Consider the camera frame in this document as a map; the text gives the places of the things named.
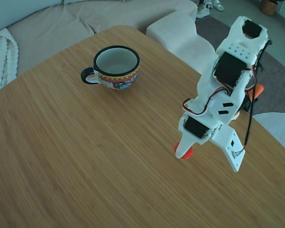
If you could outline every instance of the wire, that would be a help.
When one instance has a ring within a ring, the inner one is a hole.
[[[196,116],[199,116],[199,115],[203,115],[207,110],[208,110],[208,104],[209,104],[209,101],[210,99],[215,95],[217,94],[218,92],[222,91],[222,90],[226,90],[228,92],[228,90],[225,88],[225,87],[219,87],[217,88],[211,95],[210,97],[208,98],[208,101],[206,102],[205,104],[205,107],[203,109],[203,111],[201,113],[195,113],[193,112],[192,110],[190,110],[186,105],[188,104],[188,102],[191,100],[191,99],[187,99],[185,100],[183,103],[182,103],[182,108],[184,111],[192,114],[192,115],[196,115]]]
[[[272,44],[271,40],[268,40],[266,42],[266,44],[264,45],[264,48],[257,55],[255,64],[252,65],[252,67],[251,67],[252,74],[254,76],[255,81],[254,81],[254,86],[253,86],[252,101],[251,101],[250,115],[249,115],[249,123],[248,123],[248,128],[247,128],[247,132],[246,132],[246,136],[245,136],[245,143],[244,143],[243,149],[241,151],[235,152],[235,155],[237,155],[237,156],[243,152],[243,150],[245,149],[245,147],[248,143],[248,139],[249,139],[249,135],[250,135],[250,129],[251,129],[251,123],[252,123],[253,106],[254,106],[255,97],[256,97],[257,70],[259,69],[259,67],[261,67],[261,69],[263,69],[262,65],[260,64],[260,59],[262,58],[263,53],[265,52],[265,49],[267,48],[267,46],[271,45],[271,44]]]
[[[256,83],[256,76],[254,74],[252,74],[252,77],[253,77],[253,85],[251,87],[249,87],[249,88],[246,88],[245,92],[248,92],[248,91],[252,90],[254,88],[254,86],[257,84]]]
[[[215,78],[216,81],[221,84],[222,86],[224,86],[227,90],[231,90],[231,88],[224,82],[222,82],[221,80],[218,79],[218,77]]]
[[[249,122],[248,122],[248,129],[247,129],[247,132],[246,132],[246,136],[245,136],[245,142],[244,142],[244,146],[243,146],[243,149],[238,151],[238,152],[234,152],[234,154],[236,156],[239,156],[245,149],[247,143],[248,143],[248,139],[249,139],[249,135],[250,135],[250,129],[251,129],[251,123],[252,123],[252,113],[253,113],[253,107],[254,107],[254,103],[255,103],[255,96],[256,96],[256,85],[257,85],[257,77],[256,77],[256,71],[255,71],[255,65],[253,65],[251,67],[251,70],[252,70],[252,74],[254,76],[254,79],[255,79],[255,82],[254,82],[254,85],[252,87],[253,89],[253,93],[252,93],[252,101],[251,101],[251,106],[250,106],[250,115],[249,115]]]

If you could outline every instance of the cable knit throw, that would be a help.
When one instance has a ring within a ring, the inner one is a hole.
[[[0,31],[0,89],[16,79],[19,50],[10,32]]]

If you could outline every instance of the white chair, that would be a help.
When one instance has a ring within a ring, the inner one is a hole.
[[[217,58],[213,46],[196,32],[195,21],[180,11],[156,21],[146,35],[203,74]]]
[[[285,113],[261,113],[253,117],[285,147]]]

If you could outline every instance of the colorful patterned mug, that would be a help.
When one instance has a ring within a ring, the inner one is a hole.
[[[109,46],[96,54],[94,66],[83,70],[81,79],[87,84],[103,84],[114,90],[122,90],[136,80],[139,64],[139,56],[133,49]]]

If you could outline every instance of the robotic arm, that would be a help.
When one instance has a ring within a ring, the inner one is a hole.
[[[198,96],[183,103],[177,158],[183,157],[194,143],[202,145],[210,140],[223,150],[233,170],[239,170],[245,150],[229,123],[236,118],[245,92],[253,88],[246,86],[256,76],[255,64],[267,42],[266,28],[243,16],[234,22],[216,50],[212,67],[198,82]]]

